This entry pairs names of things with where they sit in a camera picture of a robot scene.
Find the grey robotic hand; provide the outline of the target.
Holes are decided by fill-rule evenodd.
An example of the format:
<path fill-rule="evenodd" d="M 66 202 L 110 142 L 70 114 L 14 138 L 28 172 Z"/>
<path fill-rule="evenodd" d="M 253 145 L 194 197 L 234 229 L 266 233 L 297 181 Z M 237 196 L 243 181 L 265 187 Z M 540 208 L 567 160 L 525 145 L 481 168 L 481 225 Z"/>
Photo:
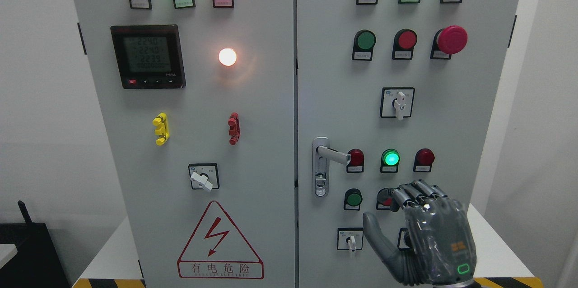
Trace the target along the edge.
<path fill-rule="evenodd" d="M 475 243 L 460 201 L 421 179 L 390 189 L 390 196 L 392 211 L 405 215 L 411 249 L 400 251 L 370 212 L 363 213 L 363 227 L 370 246 L 397 282 L 415 286 L 474 278 Z"/>

